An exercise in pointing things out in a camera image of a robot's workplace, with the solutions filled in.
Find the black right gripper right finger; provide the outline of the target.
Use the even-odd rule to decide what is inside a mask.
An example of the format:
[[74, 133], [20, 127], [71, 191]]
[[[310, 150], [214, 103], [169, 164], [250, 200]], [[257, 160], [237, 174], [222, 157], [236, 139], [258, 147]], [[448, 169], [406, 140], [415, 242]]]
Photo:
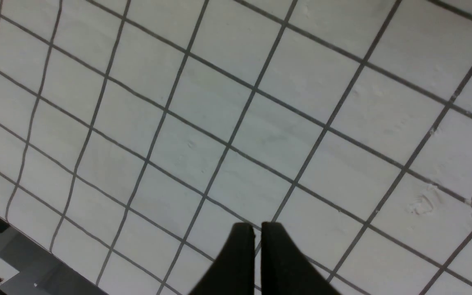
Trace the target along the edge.
[[338, 295], [309, 263], [279, 222], [263, 222], [261, 234], [263, 295]]

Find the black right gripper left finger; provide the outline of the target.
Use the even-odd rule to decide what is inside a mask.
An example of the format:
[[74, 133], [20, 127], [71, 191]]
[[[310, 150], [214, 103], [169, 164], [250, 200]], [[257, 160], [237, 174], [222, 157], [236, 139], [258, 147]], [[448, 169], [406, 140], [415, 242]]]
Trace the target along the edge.
[[248, 223], [235, 223], [215, 261], [191, 295], [254, 294], [255, 234]]

